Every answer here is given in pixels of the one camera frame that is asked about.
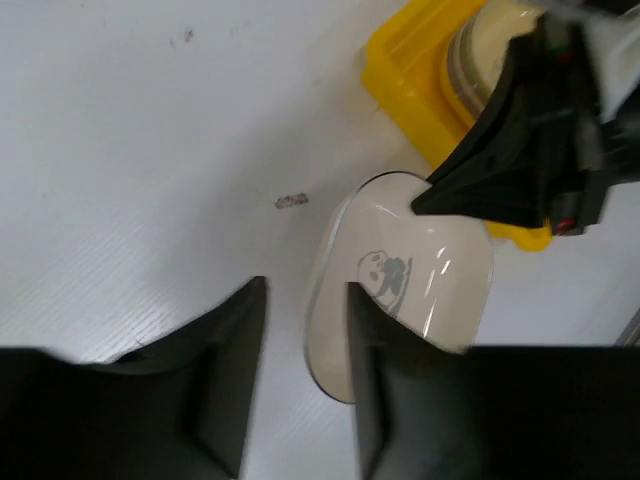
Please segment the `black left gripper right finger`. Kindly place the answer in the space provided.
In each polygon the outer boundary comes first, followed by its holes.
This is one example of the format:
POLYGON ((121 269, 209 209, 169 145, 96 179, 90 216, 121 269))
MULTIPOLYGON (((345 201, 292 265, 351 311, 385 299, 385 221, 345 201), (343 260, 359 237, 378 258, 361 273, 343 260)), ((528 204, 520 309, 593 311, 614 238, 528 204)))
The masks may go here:
POLYGON ((635 347, 446 353, 347 287, 364 479, 635 479, 635 347))

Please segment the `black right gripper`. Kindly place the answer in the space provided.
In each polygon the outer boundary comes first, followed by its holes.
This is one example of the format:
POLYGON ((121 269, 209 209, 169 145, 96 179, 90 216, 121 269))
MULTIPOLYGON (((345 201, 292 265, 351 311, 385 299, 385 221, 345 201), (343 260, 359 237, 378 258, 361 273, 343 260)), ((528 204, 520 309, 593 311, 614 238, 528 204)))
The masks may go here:
MULTIPOLYGON (((566 73, 575 109, 571 158, 554 188, 550 228, 581 235, 601 220, 609 190, 639 180, 639 4, 543 1, 570 34, 566 73)), ((411 203, 418 216, 462 215, 540 228, 553 161, 565 152, 565 103, 540 32, 510 40, 486 108, 411 203)))

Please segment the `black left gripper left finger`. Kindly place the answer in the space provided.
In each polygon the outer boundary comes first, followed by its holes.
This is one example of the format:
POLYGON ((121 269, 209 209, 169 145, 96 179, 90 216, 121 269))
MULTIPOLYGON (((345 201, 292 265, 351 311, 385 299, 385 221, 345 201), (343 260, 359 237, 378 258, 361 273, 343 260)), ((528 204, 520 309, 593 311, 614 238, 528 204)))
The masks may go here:
POLYGON ((110 363, 1 351, 5 479, 235 479, 248 435, 268 284, 110 363))

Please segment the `cream panda plate back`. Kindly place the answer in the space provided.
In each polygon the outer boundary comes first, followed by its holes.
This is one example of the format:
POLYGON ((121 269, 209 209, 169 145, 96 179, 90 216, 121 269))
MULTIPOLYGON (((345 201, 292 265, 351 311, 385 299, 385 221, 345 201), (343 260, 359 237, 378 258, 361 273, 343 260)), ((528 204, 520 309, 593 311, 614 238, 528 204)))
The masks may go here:
POLYGON ((475 340, 492 280, 491 237, 478 219, 414 214, 411 201, 428 187, 411 172, 378 174, 327 224, 309 280, 305 355, 316 385, 341 403, 354 401, 349 282, 441 350, 458 353, 475 340))

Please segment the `yellow panda plate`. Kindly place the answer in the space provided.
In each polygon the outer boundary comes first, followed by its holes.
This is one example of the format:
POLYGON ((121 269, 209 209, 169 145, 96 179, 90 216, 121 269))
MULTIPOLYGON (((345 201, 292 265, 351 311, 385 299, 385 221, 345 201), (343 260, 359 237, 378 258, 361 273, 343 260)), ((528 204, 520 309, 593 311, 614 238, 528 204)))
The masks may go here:
POLYGON ((524 1, 489 1, 450 40, 444 71, 463 109, 477 119, 500 78, 510 40, 531 32, 542 7, 524 1))

